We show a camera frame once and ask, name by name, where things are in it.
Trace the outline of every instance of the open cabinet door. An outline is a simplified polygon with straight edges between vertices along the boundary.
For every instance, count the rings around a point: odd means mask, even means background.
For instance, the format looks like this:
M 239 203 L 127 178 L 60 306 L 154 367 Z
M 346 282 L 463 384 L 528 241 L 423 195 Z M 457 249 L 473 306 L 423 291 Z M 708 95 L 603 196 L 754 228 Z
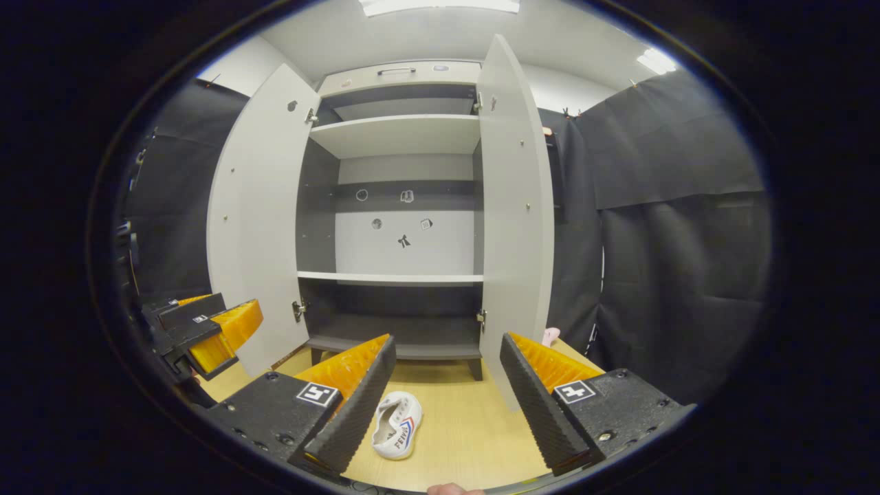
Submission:
M 553 280 L 550 161 L 538 107 L 517 58 L 499 34 L 477 79 L 483 158 L 483 309 L 480 354 L 511 409 L 501 365 L 505 332 L 540 340 Z
M 241 111 L 220 154 L 208 202 L 208 271 L 226 306 L 257 299 L 263 323 L 237 355 L 251 376 L 308 340 L 294 319 L 297 190 L 319 97 L 287 65 Z

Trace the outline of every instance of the black fabric backdrop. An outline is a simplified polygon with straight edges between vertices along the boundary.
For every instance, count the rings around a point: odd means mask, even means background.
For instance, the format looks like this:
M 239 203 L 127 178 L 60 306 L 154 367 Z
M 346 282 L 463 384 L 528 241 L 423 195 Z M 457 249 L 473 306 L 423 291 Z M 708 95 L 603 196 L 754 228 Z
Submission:
M 593 183 L 580 131 L 564 114 L 539 109 L 541 123 L 556 135 L 564 214 L 554 226 L 553 285 L 547 326 L 580 352 L 587 349 L 598 310 L 602 235 Z
M 700 402 L 761 309 L 771 225 L 757 162 L 721 102 L 682 70 L 613 95 L 576 125 L 605 249 L 588 357 Z
M 210 293 L 206 219 L 211 182 L 243 94 L 193 81 L 176 93 L 150 126 L 125 215 L 137 234 L 138 289 L 144 302 Z

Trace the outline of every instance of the door handle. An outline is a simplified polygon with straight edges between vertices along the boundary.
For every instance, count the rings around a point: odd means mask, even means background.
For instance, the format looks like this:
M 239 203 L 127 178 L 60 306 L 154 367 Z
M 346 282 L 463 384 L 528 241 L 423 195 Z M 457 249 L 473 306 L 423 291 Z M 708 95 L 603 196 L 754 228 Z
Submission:
M 381 76 L 383 72 L 391 72 L 392 70 L 409 70 L 410 72 L 415 72 L 415 67 L 398 67 L 396 69 L 382 69 L 376 74 Z

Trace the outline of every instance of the shoe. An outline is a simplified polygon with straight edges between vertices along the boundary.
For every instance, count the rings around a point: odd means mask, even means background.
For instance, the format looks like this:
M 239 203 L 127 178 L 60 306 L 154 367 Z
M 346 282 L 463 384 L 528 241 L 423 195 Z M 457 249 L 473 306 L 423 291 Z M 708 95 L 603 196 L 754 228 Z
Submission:
M 422 405 L 408 392 L 391 392 L 376 408 L 373 448 L 385 459 L 406 459 L 413 452 Z

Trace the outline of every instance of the wooden table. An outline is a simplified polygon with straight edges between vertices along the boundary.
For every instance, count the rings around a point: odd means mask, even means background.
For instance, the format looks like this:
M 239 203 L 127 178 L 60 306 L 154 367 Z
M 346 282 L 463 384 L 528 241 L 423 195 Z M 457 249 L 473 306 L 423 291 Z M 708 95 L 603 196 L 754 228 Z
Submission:
M 552 347 L 604 373 L 562 340 Z M 310 365 L 310 349 L 303 348 L 276 371 L 292 376 Z M 403 390 L 422 404 L 424 416 L 413 453 L 403 461 L 380 457 L 370 445 L 371 425 L 343 475 L 377 486 L 425 491 L 432 484 L 449 482 L 467 490 L 490 488 L 547 473 L 523 412 L 505 407 L 485 366 L 483 377 L 474 381 L 465 361 L 398 361 L 383 396 Z M 222 401 L 251 380 L 237 363 L 202 386 Z

